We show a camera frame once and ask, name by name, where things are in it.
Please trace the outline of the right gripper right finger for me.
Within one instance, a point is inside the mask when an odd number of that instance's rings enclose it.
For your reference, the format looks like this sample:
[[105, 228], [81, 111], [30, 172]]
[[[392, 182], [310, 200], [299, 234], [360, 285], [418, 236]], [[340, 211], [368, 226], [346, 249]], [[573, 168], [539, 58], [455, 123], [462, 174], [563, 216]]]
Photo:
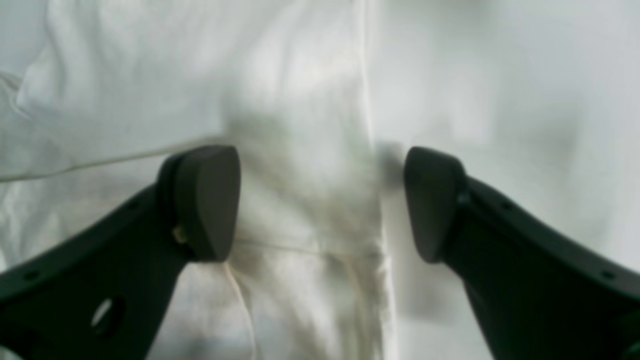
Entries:
[[404, 163], [414, 245], [462, 281], [496, 360], [637, 360], [639, 274], [422, 146]]

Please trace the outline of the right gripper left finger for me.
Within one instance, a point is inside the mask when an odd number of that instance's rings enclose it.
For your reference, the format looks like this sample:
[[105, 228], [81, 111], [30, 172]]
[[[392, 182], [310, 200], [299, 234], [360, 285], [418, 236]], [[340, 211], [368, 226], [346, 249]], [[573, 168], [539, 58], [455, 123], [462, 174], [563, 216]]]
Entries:
[[181, 272], [230, 256], [242, 187], [235, 146], [164, 160], [154, 183], [1, 276], [1, 346], [23, 360], [144, 360]]

